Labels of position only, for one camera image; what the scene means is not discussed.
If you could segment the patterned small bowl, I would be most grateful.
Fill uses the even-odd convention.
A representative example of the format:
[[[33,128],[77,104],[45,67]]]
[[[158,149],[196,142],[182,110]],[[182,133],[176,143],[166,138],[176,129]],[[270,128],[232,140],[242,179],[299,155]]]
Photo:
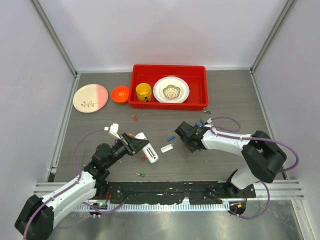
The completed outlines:
[[[181,89],[172,84],[168,85],[162,90],[164,96],[168,99],[175,99],[180,96]]]

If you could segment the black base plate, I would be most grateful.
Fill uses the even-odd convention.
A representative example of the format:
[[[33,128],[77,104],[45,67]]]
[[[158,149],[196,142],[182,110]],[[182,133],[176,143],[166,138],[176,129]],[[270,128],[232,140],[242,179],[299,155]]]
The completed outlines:
[[[137,181],[108,182],[91,200],[109,200],[112,204],[173,205],[188,198],[191,205],[220,204],[223,199],[253,199],[251,184],[244,190],[228,191],[231,185],[220,181]]]

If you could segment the aluminium front rail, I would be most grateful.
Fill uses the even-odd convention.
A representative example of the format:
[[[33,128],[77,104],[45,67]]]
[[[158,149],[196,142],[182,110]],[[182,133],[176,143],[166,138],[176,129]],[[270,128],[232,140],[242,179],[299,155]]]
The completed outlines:
[[[105,202],[87,202],[93,205],[100,211],[106,212],[115,209],[119,204]],[[229,202],[223,203],[205,203],[205,204],[190,204],[189,201],[183,201],[180,204],[174,203],[171,205],[165,204],[124,204],[117,212],[201,212],[201,211],[229,211]],[[77,207],[72,207],[70,212],[94,212],[88,205],[80,204]]]

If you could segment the white remote control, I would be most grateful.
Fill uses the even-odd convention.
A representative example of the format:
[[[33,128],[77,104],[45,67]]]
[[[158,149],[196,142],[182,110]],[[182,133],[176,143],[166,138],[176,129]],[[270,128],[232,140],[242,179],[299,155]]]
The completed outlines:
[[[135,136],[135,138],[139,139],[139,140],[148,140],[143,132],[138,133]],[[151,164],[154,164],[158,161],[159,156],[156,153],[155,149],[153,148],[153,146],[151,145],[150,142],[146,146],[143,147],[142,151]]]

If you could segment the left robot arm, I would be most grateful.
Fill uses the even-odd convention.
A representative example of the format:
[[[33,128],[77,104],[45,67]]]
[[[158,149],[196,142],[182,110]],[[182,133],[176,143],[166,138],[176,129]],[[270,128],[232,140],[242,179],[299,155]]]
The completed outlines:
[[[73,180],[44,196],[30,196],[14,227],[24,240],[48,239],[58,223],[75,207],[91,198],[100,200],[106,195],[106,178],[113,164],[125,155],[135,155],[148,144],[145,137],[134,138],[127,133],[120,134],[113,146],[99,144],[91,161]]]

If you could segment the white plate in bin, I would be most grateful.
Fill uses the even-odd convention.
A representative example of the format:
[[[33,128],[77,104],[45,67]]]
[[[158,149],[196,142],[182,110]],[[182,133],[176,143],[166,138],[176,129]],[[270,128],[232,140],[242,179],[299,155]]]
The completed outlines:
[[[153,86],[153,96],[160,103],[182,104],[190,94],[189,85],[180,77],[166,76]]]

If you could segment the red plastic bin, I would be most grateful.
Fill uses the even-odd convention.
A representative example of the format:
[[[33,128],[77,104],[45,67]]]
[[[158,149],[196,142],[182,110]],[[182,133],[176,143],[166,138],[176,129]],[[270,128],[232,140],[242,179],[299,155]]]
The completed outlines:
[[[140,101],[139,84],[151,87],[151,100]],[[128,103],[138,109],[203,111],[209,105],[206,68],[198,65],[136,64]]]

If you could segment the pink and white plate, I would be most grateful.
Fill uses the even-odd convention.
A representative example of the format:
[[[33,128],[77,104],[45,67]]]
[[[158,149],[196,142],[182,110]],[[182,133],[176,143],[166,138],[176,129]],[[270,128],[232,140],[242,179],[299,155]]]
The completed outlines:
[[[78,89],[72,100],[74,108],[81,113],[94,113],[107,103],[109,93],[100,84],[87,84]]]

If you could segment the orange plastic bowl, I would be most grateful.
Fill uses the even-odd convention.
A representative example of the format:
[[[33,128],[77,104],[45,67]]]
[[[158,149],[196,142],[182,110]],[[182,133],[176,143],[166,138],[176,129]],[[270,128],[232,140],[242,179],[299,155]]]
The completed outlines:
[[[130,89],[127,86],[117,86],[111,92],[111,98],[118,104],[128,101]]]

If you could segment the white battery cover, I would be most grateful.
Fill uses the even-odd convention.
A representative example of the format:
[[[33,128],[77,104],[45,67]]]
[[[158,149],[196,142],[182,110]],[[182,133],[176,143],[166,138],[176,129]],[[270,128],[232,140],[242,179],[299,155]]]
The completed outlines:
[[[170,150],[172,150],[174,147],[173,147],[173,144],[168,144],[166,146],[163,146],[160,150],[162,153],[166,153]]]

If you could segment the yellow mug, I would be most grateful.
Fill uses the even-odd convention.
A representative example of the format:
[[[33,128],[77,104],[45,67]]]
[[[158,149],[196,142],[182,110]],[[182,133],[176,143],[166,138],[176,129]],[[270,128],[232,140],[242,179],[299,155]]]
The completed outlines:
[[[140,83],[135,88],[139,102],[150,102],[152,99],[152,87],[147,83]]]

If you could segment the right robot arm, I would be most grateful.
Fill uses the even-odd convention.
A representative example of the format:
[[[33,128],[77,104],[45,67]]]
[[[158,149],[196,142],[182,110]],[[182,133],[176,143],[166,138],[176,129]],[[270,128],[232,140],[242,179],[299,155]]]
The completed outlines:
[[[212,124],[201,127],[182,122],[175,133],[190,152],[219,150],[245,160],[246,166],[236,169],[222,184],[222,195],[233,198],[257,182],[272,183],[287,160],[285,152],[263,131],[254,134],[233,134],[218,131]]]

